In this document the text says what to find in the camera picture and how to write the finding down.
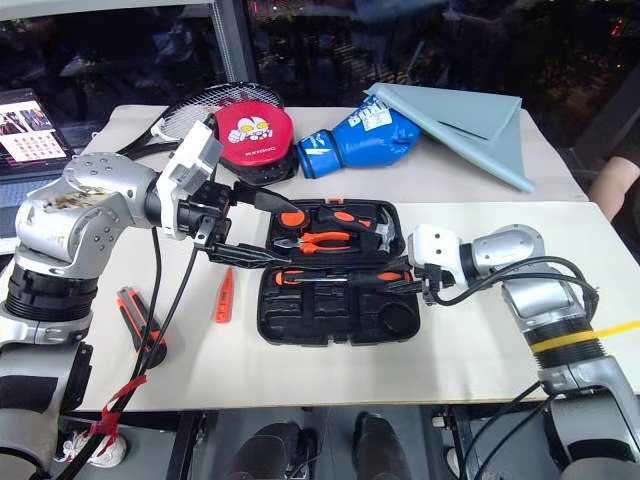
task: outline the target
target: person's arm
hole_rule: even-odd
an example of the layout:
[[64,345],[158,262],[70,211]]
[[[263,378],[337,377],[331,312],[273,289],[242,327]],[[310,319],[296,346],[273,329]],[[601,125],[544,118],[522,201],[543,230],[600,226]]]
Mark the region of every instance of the person's arm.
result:
[[607,217],[613,217],[620,211],[624,196],[631,185],[640,177],[640,168],[622,157],[611,157],[589,190],[589,198],[595,202]]

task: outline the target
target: sticker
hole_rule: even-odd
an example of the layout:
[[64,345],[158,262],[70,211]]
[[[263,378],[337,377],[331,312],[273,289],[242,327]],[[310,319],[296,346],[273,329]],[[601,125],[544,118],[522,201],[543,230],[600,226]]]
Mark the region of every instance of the sticker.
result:
[[307,155],[324,155],[325,153],[331,151],[330,148],[321,148],[321,147],[324,147],[326,144],[322,132],[318,132],[313,135],[310,135],[304,140],[302,140],[300,143],[304,145],[305,142],[311,142],[311,147],[312,147],[312,148],[307,148],[306,146],[303,147]]
[[241,118],[238,120],[238,128],[231,130],[227,140],[231,143],[240,143],[245,140],[264,140],[273,136],[273,129],[262,117]]
[[42,210],[45,213],[54,213],[58,210],[93,207],[107,197],[106,192],[70,192],[54,197],[53,200],[45,200]]
[[374,128],[382,127],[383,125],[389,125],[392,122],[391,112],[389,110],[380,110],[378,112],[371,112],[369,115],[364,115],[362,118],[362,126],[364,131],[368,132]]

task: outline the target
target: red tool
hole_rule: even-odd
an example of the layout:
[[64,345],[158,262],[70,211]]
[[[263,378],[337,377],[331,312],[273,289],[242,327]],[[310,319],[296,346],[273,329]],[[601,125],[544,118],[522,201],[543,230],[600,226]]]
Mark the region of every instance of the red tool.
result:
[[346,282],[350,287],[377,288],[398,280],[411,282],[409,272],[378,272],[358,270],[346,275],[326,275],[317,271],[282,270],[276,273],[276,285],[299,285],[304,282]]
[[216,306],[216,323],[229,323],[231,320],[231,308],[233,307],[233,270],[227,268],[220,291],[218,292],[218,304]]
[[351,253],[359,252],[360,249],[349,245],[337,247],[323,247],[317,245],[321,242],[342,241],[348,242],[353,237],[347,232],[322,232],[322,233],[305,233],[297,240],[289,238],[279,238],[273,242],[276,247],[281,248],[299,248],[305,255],[313,253]]
[[[118,310],[120,310],[120,314],[122,315],[124,323],[127,325],[127,329],[131,334],[133,347],[135,348],[136,352],[139,352],[142,346],[142,335],[144,333],[144,328],[147,325],[149,311],[147,310],[147,307],[142,301],[140,295],[130,287],[123,287],[118,292],[116,303],[118,305]],[[153,348],[159,333],[160,325],[155,318],[152,318],[151,333],[149,336],[149,341],[144,347],[143,361],[147,361],[146,357],[151,353],[151,349]],[[163,338],[160,341],[160,345],[156,349],[156,353],[153,357],[153,361],[149,365],[149,368],[158,366],[164,360],[166,355],[167,342]]]

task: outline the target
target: pliers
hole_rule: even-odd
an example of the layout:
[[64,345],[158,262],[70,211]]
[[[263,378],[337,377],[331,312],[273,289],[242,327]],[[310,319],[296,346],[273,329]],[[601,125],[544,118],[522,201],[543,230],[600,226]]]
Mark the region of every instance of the pliers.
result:
[[349,245],[337,247],[322,247],[317,245],[321,242],[343,241],[348,242],[353,236],[347,232],[322,232],[322,233],[305,233],[297,240],[289,238],[278,238],[273,245],[280,248],[299,248],[300,252],[305,255],[313,253],[352,253],[359,252],[360,249]]

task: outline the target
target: cartoon face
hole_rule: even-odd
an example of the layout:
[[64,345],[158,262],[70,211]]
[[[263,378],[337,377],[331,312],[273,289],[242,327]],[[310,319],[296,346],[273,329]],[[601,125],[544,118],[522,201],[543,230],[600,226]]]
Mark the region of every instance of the cartoon face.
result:
[[264,140],[273,135],[269,122],[261,117],[241,118],[237,130],[229,132],[229,141],[238,143],[246,140]]

